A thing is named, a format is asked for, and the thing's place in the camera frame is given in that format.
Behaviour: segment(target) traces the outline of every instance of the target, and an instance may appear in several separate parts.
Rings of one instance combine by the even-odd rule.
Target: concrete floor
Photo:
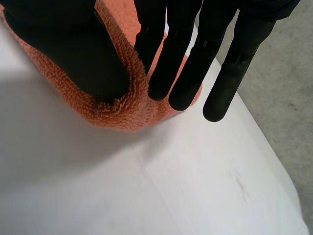
[[[292,178],[313,234],[313,1],[302,0],[260,46],[239,94]],[[230,24],[217,56],[223,62]]]

